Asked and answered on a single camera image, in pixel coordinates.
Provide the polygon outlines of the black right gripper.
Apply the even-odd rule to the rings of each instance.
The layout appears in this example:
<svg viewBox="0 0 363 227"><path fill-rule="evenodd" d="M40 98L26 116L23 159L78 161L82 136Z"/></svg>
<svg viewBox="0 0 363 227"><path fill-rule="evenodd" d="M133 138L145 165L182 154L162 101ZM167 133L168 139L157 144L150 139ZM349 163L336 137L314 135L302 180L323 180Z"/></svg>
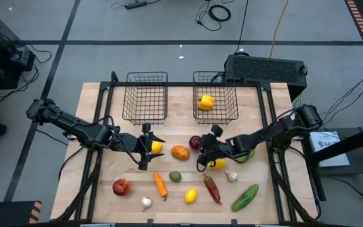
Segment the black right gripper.
<svg viewBox="0 0 363 227"><path fill-rule="evenodd" d="M216 159L233 158L233 145L230 139L224 142L217 140L213 134L204 134L200 138L200 154L197 163L206 166Z"/></svg>

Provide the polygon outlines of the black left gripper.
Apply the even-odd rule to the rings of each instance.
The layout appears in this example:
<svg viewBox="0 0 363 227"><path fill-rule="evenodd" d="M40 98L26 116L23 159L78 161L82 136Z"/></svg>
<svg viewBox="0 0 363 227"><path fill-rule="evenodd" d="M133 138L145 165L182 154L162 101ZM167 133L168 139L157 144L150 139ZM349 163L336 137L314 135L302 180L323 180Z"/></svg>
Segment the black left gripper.
<svg viewBox="0 0 363 227"><path fill-rule="evenodd" d="M164 143L164 140L156 137L153 132L139 137L120 133L118 140L120 150L128 154L131 160L138 165L139 170L147 170L150 161L163 156L163 153L151 154L153 141Z"/></svg>

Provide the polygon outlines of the dark red apple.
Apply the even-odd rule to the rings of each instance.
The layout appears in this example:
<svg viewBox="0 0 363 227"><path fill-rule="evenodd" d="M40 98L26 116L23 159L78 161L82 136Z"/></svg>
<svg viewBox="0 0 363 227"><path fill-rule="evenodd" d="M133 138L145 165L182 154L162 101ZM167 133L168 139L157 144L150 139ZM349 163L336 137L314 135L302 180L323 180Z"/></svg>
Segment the dark red apple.
<svg viewBox="0 0 363 227"><path fill-rule="evenodd" d="M201 142L201 137L200 136L192 136L189 139L189 145L192 149L200 149L200 142Z"/></svg>

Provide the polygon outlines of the orange bell pepper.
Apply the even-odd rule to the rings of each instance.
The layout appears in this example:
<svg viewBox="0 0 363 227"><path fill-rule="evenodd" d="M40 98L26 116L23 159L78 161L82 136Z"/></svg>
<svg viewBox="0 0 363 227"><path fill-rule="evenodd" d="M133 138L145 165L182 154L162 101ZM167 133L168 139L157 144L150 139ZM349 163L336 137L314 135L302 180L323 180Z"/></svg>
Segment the orange bell pepper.
<svg viewBox="0 0 363 227"><path fill-rule="evenodd" d="M189 149L182 145L173 146L171 149L171 154L174 158L182 161L188 160L190 157Z"/></svg>

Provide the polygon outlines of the orange chili pepper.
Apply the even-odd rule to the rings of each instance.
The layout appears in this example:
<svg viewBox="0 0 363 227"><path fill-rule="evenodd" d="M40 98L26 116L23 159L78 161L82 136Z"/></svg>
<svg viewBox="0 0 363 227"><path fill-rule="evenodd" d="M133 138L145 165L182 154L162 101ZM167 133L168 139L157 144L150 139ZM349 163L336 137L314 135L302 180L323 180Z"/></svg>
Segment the orange chili pepper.
<svg viewBox="0 0 363 227"><path fill-rule="evenodd" d="M159 192L160 196L163 198L163 200L166 201L167 196L168 196L168 191L167 191L165 182L159 173L154 172L153 175L154 175L154 180L156 182L156 186L158 188L158 192Z"/></svg>

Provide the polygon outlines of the red chili pepper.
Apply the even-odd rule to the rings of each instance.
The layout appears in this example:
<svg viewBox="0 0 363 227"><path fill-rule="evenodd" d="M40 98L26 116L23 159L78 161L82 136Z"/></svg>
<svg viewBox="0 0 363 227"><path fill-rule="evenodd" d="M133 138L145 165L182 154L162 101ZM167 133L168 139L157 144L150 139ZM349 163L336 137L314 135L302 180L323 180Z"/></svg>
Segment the red chili pepper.
<svg viewBox="0 0 363 227"><path fill-rule="evenodd" d="M204 176L204 184L209 191L209 194L212 196L214 202L220 204L221 203L221 197L219 193L219 189L217 188L217 185L215 181L212 179L212 177L203 174Z"/></svg>

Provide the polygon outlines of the yellow bell pepper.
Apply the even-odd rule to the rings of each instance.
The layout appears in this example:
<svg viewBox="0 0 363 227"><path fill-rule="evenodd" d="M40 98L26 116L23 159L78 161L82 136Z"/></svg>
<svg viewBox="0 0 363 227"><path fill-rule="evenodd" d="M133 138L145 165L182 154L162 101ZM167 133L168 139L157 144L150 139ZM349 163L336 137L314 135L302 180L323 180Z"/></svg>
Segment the yellow bell pepper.
<svg viewBox="0 0 363 227"><path fill-rule="evenodd" d="M210 95L202 95L198 100L198 108L201 110L212 110L215 98Z"/></svg>

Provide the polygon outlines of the red yellow apple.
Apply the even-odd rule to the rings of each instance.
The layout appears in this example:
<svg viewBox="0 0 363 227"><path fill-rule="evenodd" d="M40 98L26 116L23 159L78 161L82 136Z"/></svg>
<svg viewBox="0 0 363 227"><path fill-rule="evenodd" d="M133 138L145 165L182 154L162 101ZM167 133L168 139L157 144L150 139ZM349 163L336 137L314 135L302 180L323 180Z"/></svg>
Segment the red yellow apple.
<svg viewBox="0 0 363 227"><path fill-rule="evenodd" d="M113 183L112 190L117 196L125 196L130 191L130 183L124 178L118 179Z"/></svg>

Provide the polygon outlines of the green cucumber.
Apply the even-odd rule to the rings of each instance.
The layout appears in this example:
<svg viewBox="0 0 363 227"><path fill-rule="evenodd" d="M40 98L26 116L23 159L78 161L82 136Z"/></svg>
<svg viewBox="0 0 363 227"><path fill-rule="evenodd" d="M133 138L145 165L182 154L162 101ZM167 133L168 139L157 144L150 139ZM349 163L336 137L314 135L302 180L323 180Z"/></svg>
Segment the green cucumber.
<svg viewBox="0 0 363 227"><path fill-rule="evenodd" d="M256 197L259 190L258 184L253 184L246 191L244 191L232 204L232 212L237 212L248 206Z"/></svg>

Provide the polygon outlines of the green leafy vegetable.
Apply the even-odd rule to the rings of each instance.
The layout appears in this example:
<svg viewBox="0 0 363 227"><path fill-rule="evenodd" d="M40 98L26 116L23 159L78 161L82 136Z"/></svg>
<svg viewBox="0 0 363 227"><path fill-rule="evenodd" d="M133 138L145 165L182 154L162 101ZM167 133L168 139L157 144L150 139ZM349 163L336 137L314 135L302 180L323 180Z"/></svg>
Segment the green leafy vegetable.
<svg viewBox="0 0 363 227"><path fill-rule="evenodd" d="M247 155L236 158L236 161L238 163L245 163L248 160L250 160L255 155L255 153L256 153L256 151L254 149L252 149Z"/></svg>

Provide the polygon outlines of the black computer case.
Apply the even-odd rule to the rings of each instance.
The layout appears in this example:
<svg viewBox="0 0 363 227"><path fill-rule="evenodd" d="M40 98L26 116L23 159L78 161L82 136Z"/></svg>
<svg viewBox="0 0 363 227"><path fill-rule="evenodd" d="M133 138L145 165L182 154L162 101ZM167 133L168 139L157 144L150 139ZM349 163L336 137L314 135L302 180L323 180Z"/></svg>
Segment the black computer case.
<svg viewBox="0 0 363 227"><path fill-rule="evenodd" d="M226 81L258 83L268 91L272 83L285 83L291 100L307 88L308 70L302 61L229 55L224 70Z"/></svg>

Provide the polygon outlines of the black power strip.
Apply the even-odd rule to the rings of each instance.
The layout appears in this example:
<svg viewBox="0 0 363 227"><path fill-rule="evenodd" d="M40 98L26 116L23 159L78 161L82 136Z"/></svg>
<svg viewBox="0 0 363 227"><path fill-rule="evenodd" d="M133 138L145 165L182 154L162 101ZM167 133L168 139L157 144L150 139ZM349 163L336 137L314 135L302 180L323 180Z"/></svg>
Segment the black power strip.
<svg viewBox="0 0 363 227"><path fill-rule="evenodd" d="M134 9L134 8L140 8L147 6L147 1L135 1L133 3L126 3L125 8L126 9Z"/></svg>

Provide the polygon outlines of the black side stand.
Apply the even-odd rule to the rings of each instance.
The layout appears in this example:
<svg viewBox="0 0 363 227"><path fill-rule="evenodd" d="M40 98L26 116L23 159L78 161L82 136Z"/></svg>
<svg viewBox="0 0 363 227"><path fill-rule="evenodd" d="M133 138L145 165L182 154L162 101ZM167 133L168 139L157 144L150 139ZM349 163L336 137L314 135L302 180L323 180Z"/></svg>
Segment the black side stand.
<svg viewBox="0 0 363 227"><path fill-rule="evenodd" d="M314 154L311 141L305 137L301 146L305 155L306 165L313 187L314 195L317 199L326 199L321 176L327 175L356 175L363 174L363 130L362 128L336 128L339 133L340 142L325 148L320 154ZM333 158L340 154L345 154L349 160L349 166L338 166L322 169L318 163L328 158Z"/></svg>

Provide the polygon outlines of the black hazard-striped platform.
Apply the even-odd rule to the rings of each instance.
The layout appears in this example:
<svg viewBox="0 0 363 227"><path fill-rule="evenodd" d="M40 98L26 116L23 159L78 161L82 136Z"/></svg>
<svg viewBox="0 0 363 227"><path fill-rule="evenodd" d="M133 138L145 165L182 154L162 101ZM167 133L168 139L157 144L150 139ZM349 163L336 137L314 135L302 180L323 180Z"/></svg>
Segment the black hazard-striped platform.
<svg viewBox="0 0 363 227"><path fill-rule="evenodd" d="M40 201L0 202L0 227L38 223Z"/></svg>

